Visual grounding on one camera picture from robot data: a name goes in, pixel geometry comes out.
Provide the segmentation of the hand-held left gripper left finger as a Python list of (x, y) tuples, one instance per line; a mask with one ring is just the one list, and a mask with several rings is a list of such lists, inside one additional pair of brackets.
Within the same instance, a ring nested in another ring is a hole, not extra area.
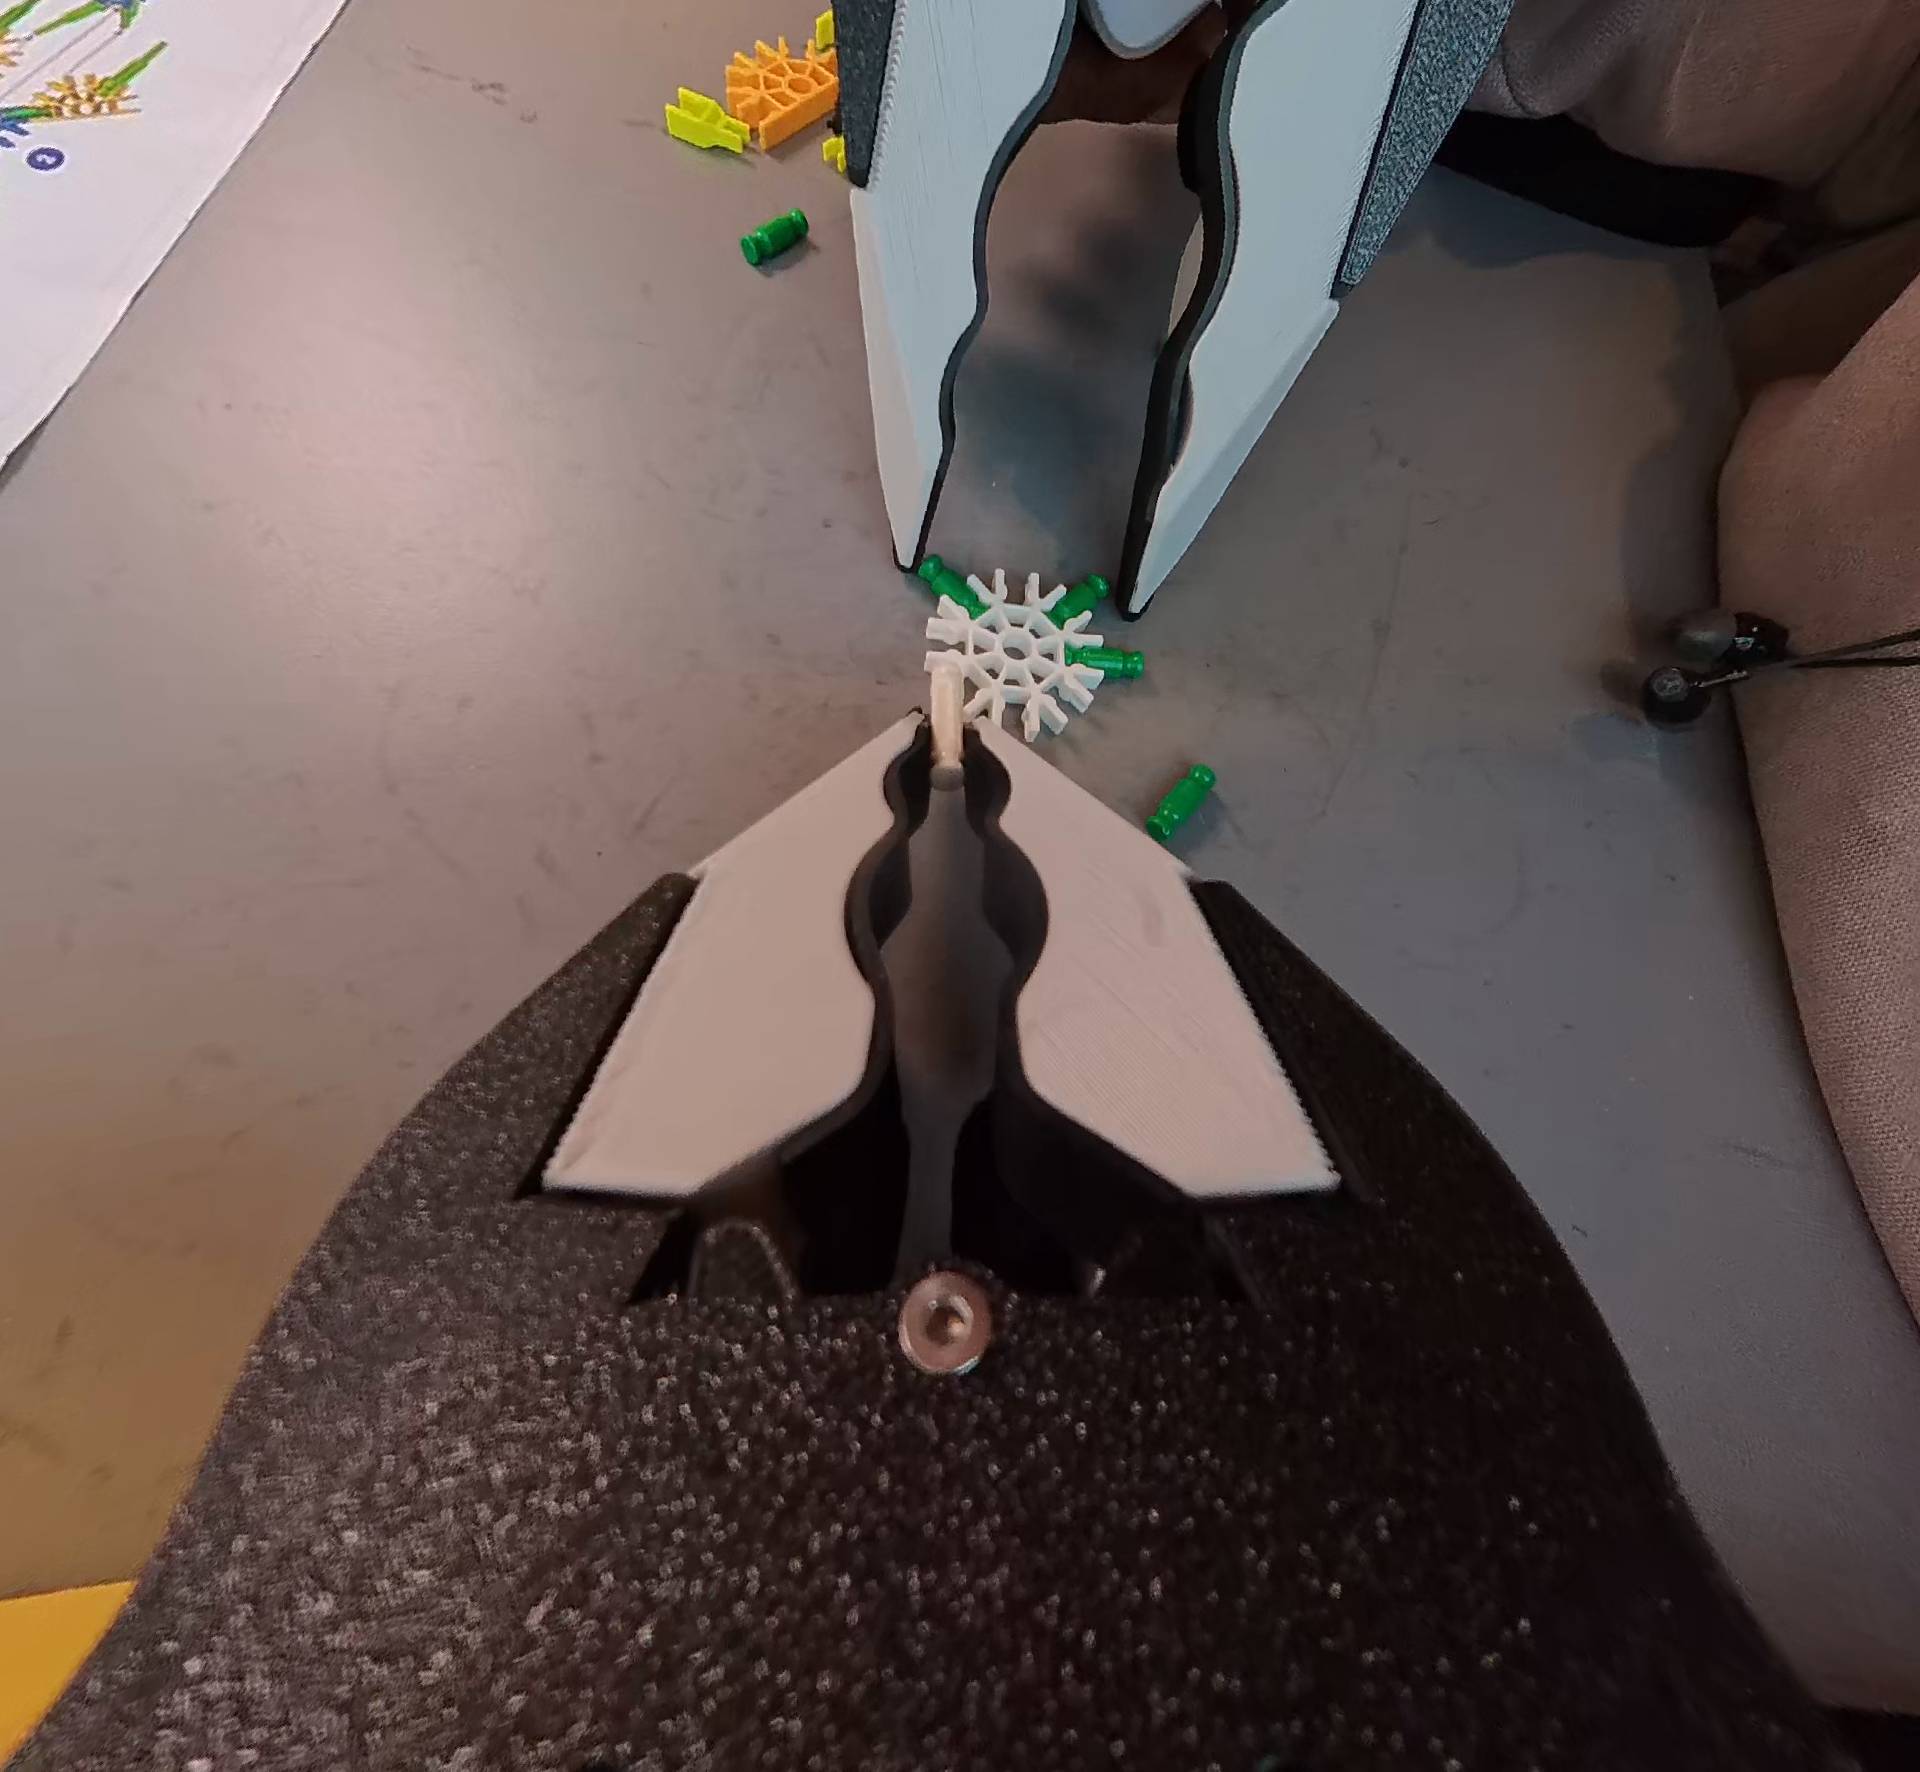
[(541, 1172), (691, 1206), (773, 1175), (802, 1225), (900, 1225), (884, 944), (931, 797), (921, 711), (712, 850)]

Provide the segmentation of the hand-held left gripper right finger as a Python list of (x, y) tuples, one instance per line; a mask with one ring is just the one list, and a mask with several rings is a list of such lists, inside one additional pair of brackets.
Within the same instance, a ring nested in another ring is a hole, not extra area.
[(999, 728), (965, 775), (1028, 1091), (1194, 1200), (1332, 1190), (1187, 868)]

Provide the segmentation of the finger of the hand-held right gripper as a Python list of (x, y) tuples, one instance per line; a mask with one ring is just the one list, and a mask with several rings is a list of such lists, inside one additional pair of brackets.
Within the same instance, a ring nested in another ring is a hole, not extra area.
[(849, 182), (875, 458), (918, 563), (988, 307), (996, 188), (1059, 75), (1078, 0), (849, 0)]
[(1202, 253), (1149, 391), (1116, 605), (1137, 619), (1332, 324), (1420, 0), (1260, 0), (1194, 106)]

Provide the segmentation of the yellow half-round connector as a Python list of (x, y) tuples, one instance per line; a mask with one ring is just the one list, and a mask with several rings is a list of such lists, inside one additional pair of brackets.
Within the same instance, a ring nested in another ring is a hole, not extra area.
[(808, 40), (802, 53), (792, 53), (784, 39), (773, 46), (757, 40), (727, 67), (727, 106), (759, 150), (775, 150), (836, 111), (838, 86), (835, 46)]

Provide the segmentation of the white snowflake connector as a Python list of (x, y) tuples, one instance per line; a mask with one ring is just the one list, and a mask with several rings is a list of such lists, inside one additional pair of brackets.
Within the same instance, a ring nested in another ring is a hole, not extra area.
[(965, 725), (997, 727), (1014, 718), (1030, 744), (1064, 732), (1070, 718), (1088, 712), (1105, 682), (1064, 656), (1072, 644), (1105, 642), (1092, 628), (1096, 610), (1073, 622), (1078, 631), (1062, 632), (1047, 619), (1047, 605), (1068, 585), (1047, 589), (1038, 575), (1028, 575), (1022, 589), (1009, 589), (999, 569), (992, 579), (972, 574), (972, 583), (988, 600), (979, 619), (931, 591), (934, 610), (925, 625), (926, 655), (955, 655), (962, 666)]

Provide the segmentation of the yellow plastic bin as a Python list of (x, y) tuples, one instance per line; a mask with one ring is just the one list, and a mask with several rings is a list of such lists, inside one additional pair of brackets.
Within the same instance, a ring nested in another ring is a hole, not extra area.
[(133, 1592), (108, 1581), (2, 1598), (2, 1759), (74, 1680)]

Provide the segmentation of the grey desk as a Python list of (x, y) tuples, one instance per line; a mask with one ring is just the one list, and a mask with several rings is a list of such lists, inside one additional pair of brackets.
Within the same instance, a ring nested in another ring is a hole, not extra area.
[[(911, 701), (846, 196), (661, 129), (825, 4), (353, 0), (3, 469), (3, 1592), (136, 1571), (395, 1120)], [(1194, 868), (1496, 1138), (1818, 1695), (1907, 1709), (1915, 1331), (1735, 731), (1614, 697), (1735, 417), (1697, 257), (1431, 175), (1043, 753), (1213, 765)]]

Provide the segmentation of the folded paper instruction sheet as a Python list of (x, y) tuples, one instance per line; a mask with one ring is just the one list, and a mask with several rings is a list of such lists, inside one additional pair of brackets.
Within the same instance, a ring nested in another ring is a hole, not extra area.
[(2, 0), (2, 453), (54, 410), (349, 0)]

